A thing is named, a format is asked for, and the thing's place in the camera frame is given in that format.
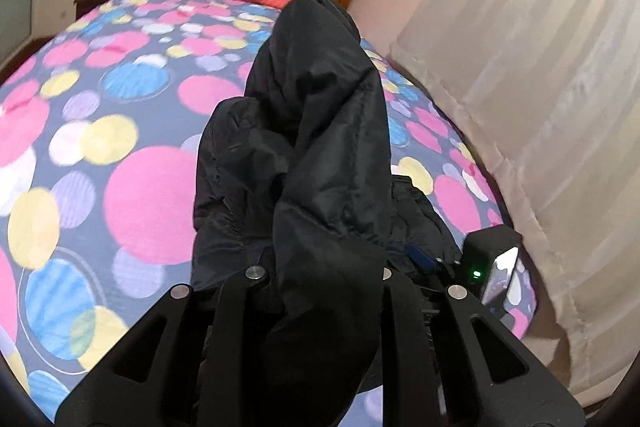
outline curtain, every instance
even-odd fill
[[[496,178],[570,390],[608,396],[640,348],[640,0],[422,0],[391,56]]]

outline silver pin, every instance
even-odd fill
[[[186,284],[178,284],[171,288],[171,296],[174,299],[184,299],[187,295],[189,295],[189,287]]]
[[[447,292],[452,298],[458,301],[464,299],[467,295],[466,288],[464,286],[460,286],[459,284],[454,284],[453,286],[449,286],[449,289],[447,290]]]
[[[266,271],[262,266],[250,266],[244,271],[244,275],[247,277],[247,279],[251,279],[252,281],[262,279],[265,273]]]

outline bed sheet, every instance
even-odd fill
[[[200,133],[240,95],[276,9],[237,0],[113,0],[0,88],[0,351],[53,418],[64,397],[169,287],[190,279]],[[486,180],[430,100],[380,71],[393,172],[411,176],[458,244],[501,222]],[[518,265],[508,327],[536,307]],[[342,427],[379,426],[382,389]]]

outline curtain fold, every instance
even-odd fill
[[[496,178],[570,343],[570,389],[640,349],[640,0],[423,0],[391,56]]]

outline bed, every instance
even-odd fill
[[[277,17],[240,0],[111,0],[0,87],[0,351],[48,418],[189,281],[200,134],[220,100],[242,94]],[[459,245],[501,223],[462,137],[362,47],[384,87],[391,170],[411,176]],[[536,297],[522,263],[504,307],[523,336]],[[358,395],[341,425],[382,425],[382,388]]]

